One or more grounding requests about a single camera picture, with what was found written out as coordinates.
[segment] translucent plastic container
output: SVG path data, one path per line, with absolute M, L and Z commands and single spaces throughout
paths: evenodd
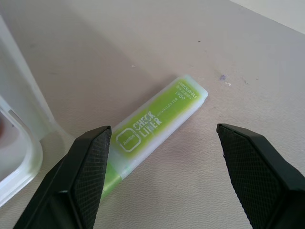
M 39 140 L 54 123 L 0 16 L 0 207 L 37 175 L 42 163 Z

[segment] logo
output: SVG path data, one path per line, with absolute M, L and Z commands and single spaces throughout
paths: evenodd
M 115 140 L 125 152 L 133 151 L 141 143 L 140 136 L 131 128 L 124 129 Z

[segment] tabletop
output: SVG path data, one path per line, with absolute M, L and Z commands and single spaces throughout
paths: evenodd
M 229 0 L 0 0 L 62 130 L 41 171 L 0 208 L 10 229 L 74 138 L 115 126 L 179 75 L 203 106 L 102 200 L 96 229 L 247 229 L 216 133 L 264 135 L 305 174 L 305 35 Z

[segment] white plastic object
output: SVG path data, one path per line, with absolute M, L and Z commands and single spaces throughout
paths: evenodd
M 0 207 L 25 187 L 42 163 L 40 140 L 55 121 L 0 16 Z

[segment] green highlighter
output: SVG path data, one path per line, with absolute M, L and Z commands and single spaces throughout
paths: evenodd
M 102 198 L 198 110 L 207 96 L 192 77 L 179 77 L 113 128 Z

